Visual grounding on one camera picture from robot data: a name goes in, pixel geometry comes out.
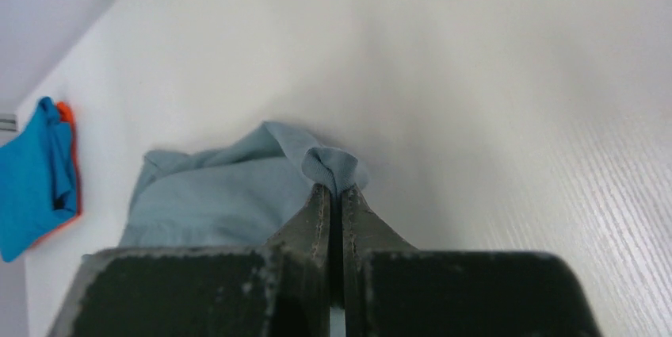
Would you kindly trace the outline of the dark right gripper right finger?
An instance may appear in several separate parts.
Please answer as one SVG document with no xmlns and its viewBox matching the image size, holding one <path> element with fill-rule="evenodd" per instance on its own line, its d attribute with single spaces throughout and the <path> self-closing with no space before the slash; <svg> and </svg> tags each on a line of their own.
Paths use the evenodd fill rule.
<svg viewBox="0 0 672 337">
<path fill-rule="evenodd" d="M 424 251 L 342 195 L 349 336 L 598 336 L 572 269 L 543 251 Z"/>
</svg>

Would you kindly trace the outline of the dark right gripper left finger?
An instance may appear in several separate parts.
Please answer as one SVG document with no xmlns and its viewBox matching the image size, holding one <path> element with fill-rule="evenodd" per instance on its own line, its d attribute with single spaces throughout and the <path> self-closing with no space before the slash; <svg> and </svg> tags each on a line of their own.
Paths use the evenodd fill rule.
<svg viewBox="0 0 672 337">
<path fill-rule="evenodd" d="M 86 258 L 52 336 L 327 336 L 330 191 L 248 247 L 117 248 Z"/>
</svg>

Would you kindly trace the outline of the grey-blue t shirt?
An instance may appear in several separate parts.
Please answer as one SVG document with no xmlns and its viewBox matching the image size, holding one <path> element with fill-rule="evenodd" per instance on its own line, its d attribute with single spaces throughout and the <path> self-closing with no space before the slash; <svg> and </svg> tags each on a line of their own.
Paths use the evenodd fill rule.
<svg viewBox="0 0 672 337">
<path fill-rule="evenodd" d="M 355 155 L 280 122 L 266 121 L 229 147 L 152 150 L 143 158 L 120 246 L 259 245 L 304 206 L 314 185 L 338 196 L 367 183 Z"/>
</svg>

